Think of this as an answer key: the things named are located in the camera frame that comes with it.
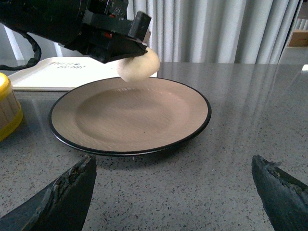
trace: yellow lid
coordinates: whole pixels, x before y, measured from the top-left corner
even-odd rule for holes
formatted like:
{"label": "yellow lid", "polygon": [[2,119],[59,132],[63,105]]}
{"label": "yellow lid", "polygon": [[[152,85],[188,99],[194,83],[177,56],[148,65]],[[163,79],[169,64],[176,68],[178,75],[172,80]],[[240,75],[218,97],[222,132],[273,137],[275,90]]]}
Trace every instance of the yellow lid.
{"label": "yellow lid", "polygon": [[[5,98],[13,92],[13,88],[11,85],[11,81],[7,78],[7,76],[3,73],[0,73],[0,102],[5,100]],[[18,112],[14,115],[12,121],[9,121],[7,125],[0,128],[0,141],[4,140],[7,136],[9,136],[21,123],[23,120],[23,111],[21,109],[20,103],[16,101],[18,105]]]}
{"label": "yellow lid", "polygon": [[11,81],[3,73],[0,73],[0,101],[6,98],[12,91]]}

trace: white tray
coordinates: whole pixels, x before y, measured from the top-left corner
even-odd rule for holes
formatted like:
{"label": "white tray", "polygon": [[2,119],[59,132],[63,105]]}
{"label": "white tray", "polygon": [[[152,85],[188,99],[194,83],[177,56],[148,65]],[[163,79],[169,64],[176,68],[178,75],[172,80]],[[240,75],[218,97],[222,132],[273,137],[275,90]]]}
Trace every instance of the white tray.
{"label": "white tray", "polygon": [[13,90],[68,91],[100,79],[118,77],[116,62],[89,57],[54,57],[9,76]]}

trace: black plate rim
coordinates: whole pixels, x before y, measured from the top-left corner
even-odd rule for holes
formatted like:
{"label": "black plate rim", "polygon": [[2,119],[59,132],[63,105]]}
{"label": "black plate rim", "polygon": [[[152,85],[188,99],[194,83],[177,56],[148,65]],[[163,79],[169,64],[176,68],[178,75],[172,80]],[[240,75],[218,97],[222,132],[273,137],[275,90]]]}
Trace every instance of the black plate rim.
{"label": "black plate rim", "polygon": [[207,100],[207,98],[201,93],[199,92],[198,90],[184,84],[184,83],[180,83],[180,82],[177,82],[177,81],[174,81],[174,80],[170,80],[170,79],[165,79],[165,78],[160,78],[160,77],[151,77],[151,78],[155,78],[155,79],[163,79],[163,80],[166,80],[166,81],[171,81],[171,82],[175,82],[175,83],[179,83],[179,84],[182,84],[192,90],[194,90],[195,92],[199,93],[203,99],[205,100],[206,104],[207,104],[207,108],[208,108],[208,112],[207,112],[207,116],[203,122],[203,124],[195,131],[193,132],[192,134],[190,134],[189,136],[181,139],[181,140],[178,140],[176,142],[173,142],[171,144],[167,144],[165,146],[161,146],[161,147],[157,147],[157,148],[152,148],[152,149],[147,149],[147,150],[139,150],[139,151],[129,151],[129,152],[116,152],[116,151],[106,151],[106,150],[98,150],[98,149],[93,149],[93,148],[88,148],[88,147],[84,147],[82,145],[79,145],[79,144],[76,144],[74,142],[71,142],[70,140],[66,139],[65,137],[63,137],[53,126],[52,124],[52,112],[53,112],[53,109],[54,107],[56,106],[56,104],[63,98],[65,97],[67,94],[69,94],[70,92],[78,89],[78,88],[81,88],[85,85],[88,85],[88,84],[92,84],[92,83],[95,83],[95,82],[98,82],[98,81],[105,81],[105,80],[110,80],[110,79],[114,79],[114,78],[120,78],[120,77],[113,77],[113,78],[107,78],[107,79],[100,79],[100,80],[97,80],[97,81],[94,81],[94,82],[90,82],[90,83],[87,83],[87,84],[84,84],[84,85],[81,85],[77,88],[74,88],[70,91],[68,91],[67,93],[65,93],[63,96],[61,96],[54,104],[53,106],[51,107],[50,111],[49,111],[49,114],[48,114],[48,124],[49,124],[49,127],[51,129],[51,132],[52,134],[59,140],[61,141],[62,143],[72,147],[72,148],[75,148],[77,150],[80,150],[80,151],[84,151],[84,152],[87,152],[87,153],[90,153],[90,154],[95,154],[95,155],[102,155],[102,156],[138,156],[138,155],[145,155],[145,154],[153,154],[153,153],[160,153],[160,152],[163,152],[164,150],[168,150],[168,149],[172,149],[172,148],[175,148],[177,146],[180,146],[181,144],[183,144],[184,142],[186,141],[189,141],[193,138],[195,138],[196,136],[198,136],[205,128],[206,126],[208,125],[210,119],[211,119],[211,116],[212,116],[212,108],[211,108],[211,105],[209,103],[209,101]]}

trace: black cable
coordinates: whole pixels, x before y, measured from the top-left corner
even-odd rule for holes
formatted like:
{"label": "black cable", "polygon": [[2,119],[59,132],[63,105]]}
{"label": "black cable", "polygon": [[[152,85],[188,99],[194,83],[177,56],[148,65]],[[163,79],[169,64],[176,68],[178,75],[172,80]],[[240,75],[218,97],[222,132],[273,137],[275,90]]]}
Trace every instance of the black cable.
{"label": "black cable", "polygon": [[10,66],[6,66],[6,65],[0,65],[0,70],[19,71],[19,70],[23,70],[23,69],[26,69],[26,68],[29,68],[29,67],[33,67],[40,61],[40,58],[42,56],[42,50],[39,47],[38,43],[31,36],[29,36],[27,33],[24,33],[24,32],[21,32],[21,31],[17,31],[17,33],[21,34],[25,39],[27,39],[30,42],[30,44],[32,45],[32,50],[34,51],[34,57],[29,59],[29,61],[26,65],[22,65],[22,66],[10,67]]}

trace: cardboard box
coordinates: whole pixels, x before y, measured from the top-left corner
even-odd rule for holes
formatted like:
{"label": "cardboard box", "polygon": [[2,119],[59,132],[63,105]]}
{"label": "cardboard box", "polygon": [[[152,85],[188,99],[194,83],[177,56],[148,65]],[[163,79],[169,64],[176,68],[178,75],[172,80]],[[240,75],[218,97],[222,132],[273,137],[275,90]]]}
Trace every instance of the cardboard box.
{"label": "cardboard box", "polygon": [[308,47],[308,30],[294,30],[289,47]]}

